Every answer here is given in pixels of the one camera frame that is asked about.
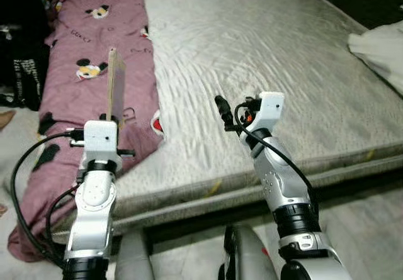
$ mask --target white pillow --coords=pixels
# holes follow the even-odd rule
[[[350,34],[350,51],[403,94],[403,21]]]

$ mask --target fabric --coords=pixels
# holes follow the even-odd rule
[[[403,95],[403,21],[348,38],[350,51]]]
[[[11,30],[11,40],[0,36],[0,68],[4,75],[0,86],[10,86],[13,93],[0,91],[0,106],[28,107],[38,111],[48,67],[49,46],[43,40],[31,40],[23,31]]]
[[[45,135],[82,128],[87,120],[106,113],[108,51],[117,48],[127,64],[125,123],[119,148],[135,149],[134,160],[124,160],[123,170],[157,150],[162,129],[155,129],[159,111],[152,44],[140,31],[147,26],[143,0],[60,0],[56,30],[47,39],[52,46],[50,67],[39,111],[39,132]],[[81,148],[66,138],[50,142],[39,157],[21,202],[22,212],[38,238],[43,239],[45,215],[52,201],[69,189],[77,174]],[[58,209],[57,222],[74,207],[72,201]],[[9,251],[25,261],[41,257],[20,227],[9,237]]]

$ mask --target black wire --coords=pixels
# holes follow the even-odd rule
[[[58,252],[56,250],[55,243],[54,243],[54,241],[52,239],[52,231],[50,229],[50,219],[52,217],[52,214],[53,214],[54,210],[56,209],[57,204],[63,198],[65,198],[67,195],[69,195],[69,196],[74,198],[74,195],[72,194],[72,192],[74,192],[76,189],[78,189],[78,187],[79,187],[79,184],[74,186],[73,188],[67,190],[66,192],[61,194],[58,198],[56,198],[54,200],[54,202],[52,203],[51,207],[49,208],[49,210],[47,211],[47,214],[46,214],[46,237],[47,237],[47,242],[48,242],[49,247],[52,250],[53,254],[55,256],[58,256],[60,259],[61,259],[61,256],[58,254]]]
[[[42,247],[42,245],[40,244],[40,242],[33,236],[33,234],[30,231],[30,228],[28,227],[28,225],[26,224],[26,221],[24,219],[24,216],[21,212],[21,208],[20,208],[20,204],[18,202],[18,198],[17,198],[17,193],[15,190],[15,180],[16,180],[16,176],[17,176],[17,172],[18,169],[21,167],[21,164],[24,162],[24,160],[37,148],[39,147],[41,144],[46,143],[49,140],[53,140],[54,138],[58,138],[58,137],[68,137],[70,135],[69,132],[64,132],[64,133],[58,133],[55,135],[51,135],[47,138],[44,138],[43,140],[37,142],[36,144],[34,144],[34,146],[32,146],[31,148],[29,148],[23,156],[21,156],[21,158],[19,159],[19,161],[17,162],[13,174],[11,175],[11,199],[13,200],[13,204],[14,204],[14,208],[15,211],[17,213],[17,218],[18,218],[18,222],[20,223],[23,231],[25,232],[25,235],[28,237],[29,241],[33,244],[33,246],[39,251],[39,253],[41,253],[44,257],[46,257],[48,260],[52,261],[54,264],[56,264],[57,266],[59,266],[61,269],[64,268],[64,263],[62,260],[60,260],[58,257],[54,256],[52,253],[50,253],[49,251],[47,251],[44,247]]]
[[[238,111],[239,108],[241,107],[247,107],[246,103],[242,103],[239,104],[238,106],[235,107],[235,111],[234,111],[234,117],[235,117],[235,121],[237,123],[237,125],[242,129],[243,132],[245,132],[247,135],[249,135],[250,137],[253,137],[255,140],[257,140],[259,143],[261,143],[262,145],[264,145],[265,147],[268,147],[271,151],[273,151],[275,154],[277,154],[278,156],[280,156],[303,180],[303,182],[305,183],[305,185],[307,186],[308,189],[308,195],[309,198],[312,202],[312,205],[314,206],[314,211],[316,213],[317,216],[319,216],[319,205],[314,193],[314,188],[312,187],[312,185],[310,184],[309,180],[306,178],[306,176],[302,173],[302,171],[292,162],[292,160],[290,160],[283,152],[281,152],[280,150],[278,150],[277,148],[273,147],[272,145],[270,145],[269,143],[265,142],[262,138],[258,137],[257,135],[253,134],[252,132],[250,132],[249,130],[247,130],[241,123],[241,121],[239,120],[239,116],[238,116]]]

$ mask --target mattress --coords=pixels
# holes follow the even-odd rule
[[[403,166],[403,100],[348,52],[364,27],[325,0],[145,3],[166,141],[117,180],[116,233],[262,199],[217,94],[284,92],[273,135],[314,186]]]

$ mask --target bed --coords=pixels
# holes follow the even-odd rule
[[[403,166],[403,100],[348,52],[365,28],[325,0],[145,0],[166,140],[117,180],[115,233],[262,199],[249,151],[224,132],[234,107],[285,93],[274,135],[313,186]],[[74,219],[58,223],[63,243]]]

